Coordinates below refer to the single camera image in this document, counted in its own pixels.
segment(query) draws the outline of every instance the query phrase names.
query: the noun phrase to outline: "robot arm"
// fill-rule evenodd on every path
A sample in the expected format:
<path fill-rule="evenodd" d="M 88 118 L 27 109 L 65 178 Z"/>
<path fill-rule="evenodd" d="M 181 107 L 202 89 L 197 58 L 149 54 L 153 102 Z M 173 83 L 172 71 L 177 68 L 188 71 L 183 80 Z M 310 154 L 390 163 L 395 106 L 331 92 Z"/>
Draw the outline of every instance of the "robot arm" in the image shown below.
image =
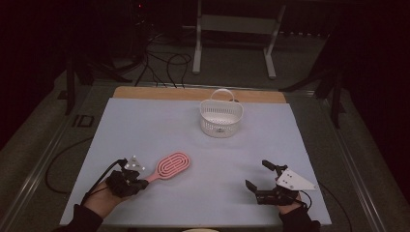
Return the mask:
<path fill-rule="evenodd" d="M 99 180 L 90 188 L 87 193 L 85 193 L 81 201 L 81 205 L 83 205 L 87 198 L 91 194 L 93 194 L 92 192 L 96 188 L 97 184 L 102 181 L 106 173 L 116 164 L 119 164 L 121 166 L 121 171 L 113 170 L 109 177 L 105 180 L 112 194 L 123 198 L 136 195 L 140 190 L 147 188 L 147 186 L 149 185 L 147 181 L 137 179 L 139 172 L 144 170 L 145 168 L 138 163 L 136 157 L 133 156 L 130 161 L 128 161 L 127 159 L 118 159 L 105 170 Z"/>
<path fill-rule="evenodd" d="M 276 181 L 277 186 L 272 190 L 258 190 L 256 185 L 246 180 L 247 188 L 255 194 L 259 205 L 285 206 L 298 202 L 304 205 L 304 207 L 308 206 L 305 202 L 298 200 L 297 197 L 299 190 L 317 189 L 314 184 L 290 170 L 287 165 L 274 165 L 267 160 L 262 160 L 262 164 L 271 171 L 276 171 L 278 177 Z"/>

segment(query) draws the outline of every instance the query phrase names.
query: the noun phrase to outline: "table leg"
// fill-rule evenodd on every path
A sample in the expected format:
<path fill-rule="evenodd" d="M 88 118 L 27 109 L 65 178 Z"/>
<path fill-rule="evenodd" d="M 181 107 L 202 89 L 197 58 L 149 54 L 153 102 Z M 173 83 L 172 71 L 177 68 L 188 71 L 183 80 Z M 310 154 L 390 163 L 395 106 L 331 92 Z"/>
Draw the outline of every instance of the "table leg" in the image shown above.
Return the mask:
<path fill-rule="evenodd" d="M 198 0 L 198 9 L 196 15 L 196 47 L 195 54 L 193 55 L 193 67 L 192 72 L 199 74 L 201 72 L 201 56 L 202 56 L 202 43 L 201 43 L 201 19 L 202 19 L 202 1 Z"/>
<path fill-rule="evenodd" d="M 266 62 L 266 68 L 268 70 L 268 77 L 270 79 L 277 78 L 277 74 L 275 72 L 275 67 L 274 67 L 274 62 L 272 60 L 272 50 L 274 49 L 275 41 L 277 40 L 277 37 L 278 37 L 280 23 L 283 18 L 285 9 L 286 9 L 285 5 L 281 6 L 276 22 L 275 22 L 275 25 L 274 25 L 274 29 L 272 31 L 271 42 L 269 43 L 268 47 L 263 49 L 263 54 L 265 56 L 265 62 Z"/>

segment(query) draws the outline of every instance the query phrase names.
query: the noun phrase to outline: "floor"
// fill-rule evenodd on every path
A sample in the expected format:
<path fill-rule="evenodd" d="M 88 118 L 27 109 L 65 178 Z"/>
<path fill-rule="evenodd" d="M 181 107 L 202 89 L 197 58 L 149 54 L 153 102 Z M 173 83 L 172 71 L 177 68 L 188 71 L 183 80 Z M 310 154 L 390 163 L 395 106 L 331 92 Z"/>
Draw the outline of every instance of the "floor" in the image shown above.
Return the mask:
<path fill-rule="evenodd" d="M 192 37 L 187 36 L 178 43 L 165 39 L 158 38 L 148 47 L 152 70 L 148 69 L 143 74 L 139 86 L 155 86 L 155 80 L 161 79 L 167 87 L 173 87 L 171 76 L 178 87 L 184 84 L 185 87 L 277 90 L 305 78 L 325 42 L 312 37 L 279 36 L 273 55 L 278 78 L 272 80 L 266 73 L 261 50 L 263 43 L 246 43 L 243 46 L 206 41 L 201 73 L 193 74 L 191 61 L 187 71 L 184 65 L 168 65 L 167 68 L 166 62 L 176 53 L 187 54 L 184 55 L 186 59 L 193 57 Z M 171 61 L 184 63 L 186 60 L 180 55 Z M 60 92 L 65 90 L 65 74 L 56 79 L 54 90 L 1 151 L 2 231 L 50 231 L 58 226 L 107 99 L 117 86 L 133 85 L 143 73 L 143 68 L 140 66 L 124 74 L 125 78 L 132 80 L 128 84 L 113 81 L 100 73 L 95 73 L 96 80 L 92 86 L 76 83 L 77 104 L 69 116 L 64 115 L 66 102 L 58 100 Z M 323 226 L 321 231 L 408 231 L 409 206 L 350 101 L 348 91 L 342 91 L 344 112 L 339 114 L 338 130 L 329 120 L 328 102 L 312 95 L 316 86 L 317 82 L 314 82 L 285 96 L 294 111 L 333 221 L 332 225 Z M 95 122 L 90 128 L 74 127 L 75 115 L 94 116 Z M 51 187 L 46 185 L 44 176 Z M 56 193 L 51 188 L 63 193 Z M 182 229 L 139 228 L 138 231 Z M 226 232 L 281 231 L 280 228 L 216 229 Z M 109 225 L 100 229 L 126 230 Z"/>

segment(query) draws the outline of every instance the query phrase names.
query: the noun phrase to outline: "dark background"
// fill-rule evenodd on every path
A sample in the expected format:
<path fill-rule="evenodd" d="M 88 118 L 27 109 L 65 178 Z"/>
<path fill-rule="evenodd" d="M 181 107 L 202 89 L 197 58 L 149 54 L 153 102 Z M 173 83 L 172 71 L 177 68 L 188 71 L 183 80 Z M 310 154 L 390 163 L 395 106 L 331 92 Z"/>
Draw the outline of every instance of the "dark background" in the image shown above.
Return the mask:
<path fill-rule="evenodd" d="M 203 10 L 225 15 L 271 15 L 269 8 L 260 8 L 267 1 L 223 2 L 224 5 L 204 1 Z M 359 5 L 346 2 L 295 1 L 286 11 L 281 31 L 326 37 L 339 22 L 316 66 L 326 69 L 340 62 L 346 64 L 343 86 L 350 91 L 409 200 L 410 190 L 405 179 L 410 143 L 407 93 L 410 7 L 407 2 L 372 1 Z M 195 3 L 153 0 L 144 5 L 139 14 L 146 14 L 157 30 L 180 37 L 182 25 L 195 25 Z M 109 4 L 113 3 L 101 1 L 97 9 L 105 10 L 106 14 L 107 9 L 124 10 L 120 5 L 115 8 Z M 67 38 L 81 32 L 78 47 L 94 55 L 109 45 L 110 41 L 105 40 L 95 43 L 95 38 L 101 38 L 106 28 L 98 23 L 93 6 L 85 1 L 49 0 L 7 0 L 0 6 L 0 148 L 52 90 L 54 79 L 65 69 L 65 50 L 70 45 Z M 116 15 L 127 17 L 126 13 L 111 12 L 114 18 Z"/>

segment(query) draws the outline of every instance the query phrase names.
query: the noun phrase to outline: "table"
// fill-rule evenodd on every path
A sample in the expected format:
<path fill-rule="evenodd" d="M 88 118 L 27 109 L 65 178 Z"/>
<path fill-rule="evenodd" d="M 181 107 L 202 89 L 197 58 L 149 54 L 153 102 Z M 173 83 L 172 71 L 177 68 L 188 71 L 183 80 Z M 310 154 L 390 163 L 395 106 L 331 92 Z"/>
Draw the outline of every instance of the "table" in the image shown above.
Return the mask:
<path fill-rule="evenodd" d="M 70 222 L 73 204 L 114 161 L 136 155 L 146 167 L 143 178 L 162 157 L 183 151 L 191 158 L 187 170 L 153 182 L 117 207 L 104 223 L 179 228 L 280 225 L 278 211 L 257 205 L 245 179 L 260 189 L 274 186 L 276 174 L 261 165 L 264 159 L 288 164 L 317 185 L 290 106 L 282 93 L 233 90 L 245 109 L 241 130 L 217 139 L 201 131 L 197 117 L 200 101 L 209 99 L 213 91 L 119 87 L 106 106 L 60 223 Z M 271 123 L 260 127 L 267 121 Z M 310 216 L 330 224 L 321 192 L 308 194 L 313 201 Z"/>
<path fill-rule="evenodd" d="M 196 46 L 192 67 L 193 73 L 200 73 L 202 56 L 202 30 L 212 30 L 271 35 L 271 41 L 269 42 L 268 46 L 264 48 L 263 55 L 265 57 L 269 78 L 275 79 L 277 77 L 274 63 L 272 61 L 272 50 L 274 49 L 275 41 L 278 36 L 280 22 L 285 11 L 285 5 L 281 5 L 278 15 L 275 15 L 272 18 L 203 14 L 201 6 L 202 0 L 198 0 L 196 19 Z"/>

